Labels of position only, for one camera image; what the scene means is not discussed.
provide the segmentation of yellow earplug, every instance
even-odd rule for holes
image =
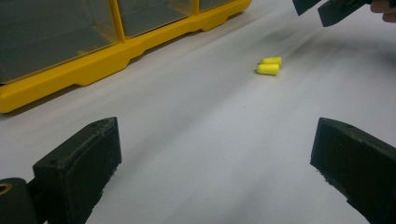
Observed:
[[[282,66],[282,58],[281,57],[263,58],[260,63],[261,64],[273,64],[273,63],[276,63],[280,67],[280,66]]]
[[[257,65],[256,72],[262,75],[276,76],[279,73],[279,64],[259,64]]]

